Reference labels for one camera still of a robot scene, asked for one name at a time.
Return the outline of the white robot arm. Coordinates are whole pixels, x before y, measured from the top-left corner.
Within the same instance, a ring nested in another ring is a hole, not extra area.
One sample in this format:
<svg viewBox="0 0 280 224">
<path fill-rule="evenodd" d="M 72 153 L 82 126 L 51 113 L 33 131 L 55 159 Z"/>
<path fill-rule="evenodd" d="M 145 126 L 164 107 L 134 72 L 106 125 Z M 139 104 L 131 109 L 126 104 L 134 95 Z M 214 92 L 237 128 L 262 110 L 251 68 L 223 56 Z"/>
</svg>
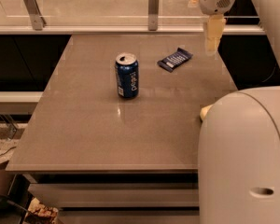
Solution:
<svg viewBox="0 0 280 224">
<path fill-rule="evenodd" d="M 207 51 L 217 49 L 234 1 L 197 0 L 211 15 L 203 25 Z M 252 2 L 280 67 L 280 0 Z M 280 224 L 280 86 L 236 91 L 207 108 L 198 145 L 200 224 Z"/>
</svg>

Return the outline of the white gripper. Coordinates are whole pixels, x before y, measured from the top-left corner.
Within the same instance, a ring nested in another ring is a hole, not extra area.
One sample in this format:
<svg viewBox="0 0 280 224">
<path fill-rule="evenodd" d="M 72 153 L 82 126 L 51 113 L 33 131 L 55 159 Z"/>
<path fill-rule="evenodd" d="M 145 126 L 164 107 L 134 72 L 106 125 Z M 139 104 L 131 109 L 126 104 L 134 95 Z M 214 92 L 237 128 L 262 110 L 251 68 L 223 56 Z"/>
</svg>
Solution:
<svg viewBox="0 0 280 224">
<path fill-rule="evenodd" d="M 217 52 L 226 24 L 222 14 L 229 11 L 234 2 L 235 0 L 189 0 L 188 7 L 197 7 L 199 3 L 202 13 L 211 15 L 203 23 L 204 46 L 207 55 Z"/>
</svg>

